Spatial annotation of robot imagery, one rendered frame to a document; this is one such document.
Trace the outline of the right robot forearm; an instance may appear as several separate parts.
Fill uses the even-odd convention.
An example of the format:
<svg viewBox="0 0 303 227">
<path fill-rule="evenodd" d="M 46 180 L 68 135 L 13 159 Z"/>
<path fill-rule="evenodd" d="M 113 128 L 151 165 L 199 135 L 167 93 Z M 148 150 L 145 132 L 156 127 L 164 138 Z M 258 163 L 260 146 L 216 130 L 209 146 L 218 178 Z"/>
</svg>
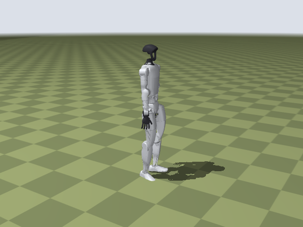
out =
<svg viewBox="0 0 303 227">
<path fill-rule="evenodd" d="M 144 115 L 148 115 L 149 114 L 149 97 L 148 97 L 148 91 L 145 89 L 142 92 L 142 101 L 143 101 L 143 111 L 144 111 Z"/>
</svg>

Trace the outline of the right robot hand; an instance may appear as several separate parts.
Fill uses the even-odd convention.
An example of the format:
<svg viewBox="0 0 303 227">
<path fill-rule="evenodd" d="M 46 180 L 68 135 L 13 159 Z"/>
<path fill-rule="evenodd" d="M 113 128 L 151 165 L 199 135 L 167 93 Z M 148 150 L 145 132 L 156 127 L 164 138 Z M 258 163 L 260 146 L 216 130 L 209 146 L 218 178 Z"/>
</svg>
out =
<svg viewBox="0 0 303 227">
<path fill-rule="evenodd" d="M 152 122 L 151 122 L 151 120 L 150 120 L 150 118 L 149 118 L 149 114 L 148 115 L 144 115 L 144 111 L 143 111 L 143 120 L 142 120 L 142 127 L 141 127 L 141 129 L 143 128 L 143 126 L 144 126 L 144 129 L 145 129 L 145 125 L 146 125 L 146 129 L 148 128 L 150 128 L 150 123 L 151 123 L 151 125 L 152 125 Z M 144 124 L 144 125 L 143 125 Z"/>
</svg>

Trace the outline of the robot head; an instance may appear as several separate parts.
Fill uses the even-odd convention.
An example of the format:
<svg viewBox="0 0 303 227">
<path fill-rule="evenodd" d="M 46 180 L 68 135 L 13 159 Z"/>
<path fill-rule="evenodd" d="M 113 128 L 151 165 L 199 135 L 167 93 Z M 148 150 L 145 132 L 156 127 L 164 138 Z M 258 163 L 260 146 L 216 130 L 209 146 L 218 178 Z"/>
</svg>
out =
<svg viewBox="0 0 303 227">
<path fill-rule="evenodd" d="M 155 45 L 152 45 L 152 44 L 148 44 L 143 47 L 143 52 L 147 52 L 151 56 L 151 58 L 147 59 L 146 63 L 151 63 L 150 65 L 154 65 L 152 61 L 156 60 L 156 51 L 157 50 L 158 50 L 158 47 L 156 47 Z M 153 57 L 152 53 L 154 53 L 154 57 Z M 146 63 L 144 65 L 147 65 Z"/>
</svg>

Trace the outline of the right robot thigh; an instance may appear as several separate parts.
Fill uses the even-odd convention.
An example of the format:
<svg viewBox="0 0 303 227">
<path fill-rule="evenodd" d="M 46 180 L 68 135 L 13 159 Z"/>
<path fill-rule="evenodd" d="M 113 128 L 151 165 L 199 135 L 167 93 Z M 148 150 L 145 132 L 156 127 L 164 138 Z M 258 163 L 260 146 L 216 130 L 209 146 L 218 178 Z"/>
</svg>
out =
<svg viewBox="0 0 303 227">
<path fill-rule="evenodd" d="M 143 115 L 142 115 L 142 119 L 143 119 Z M 148 150 L 150 148 L 150 146 L 153 146 L 154 144 L 154 141 L 155 141 L 155 137 L 156 137 L 156 118 L 155 118 L 155 114 L 152 112 L 152 109 L 149 108 L 149 118 L 152 122 L 152 125 L 150 123 L 150 128 L 146 129 L 145 127 L 145 134 L 146 134 L 146 144 L 147 144 L 147 147 L 148 147 Z"/>
</svg>

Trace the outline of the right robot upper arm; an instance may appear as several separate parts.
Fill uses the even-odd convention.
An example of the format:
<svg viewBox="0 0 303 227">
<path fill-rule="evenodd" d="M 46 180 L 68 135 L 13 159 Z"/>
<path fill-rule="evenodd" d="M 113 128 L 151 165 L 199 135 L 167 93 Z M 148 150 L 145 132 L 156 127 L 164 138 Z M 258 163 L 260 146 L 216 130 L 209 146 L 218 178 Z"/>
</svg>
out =
<svg viewBox="0 0 303 227">
<path fill-rule="evenodd" d="M 143 90 L 146 89 L 148 91 L 148 95 L 150 95 L 151 91 L 149 89 L 147 89 L 148 75 L 149 75 L 148 67 L 143 67 L 139 70 L 139 76 L 140 76 L 140 80 L 141 80 L 141 92 L 143 92 Z"/>
</svg>

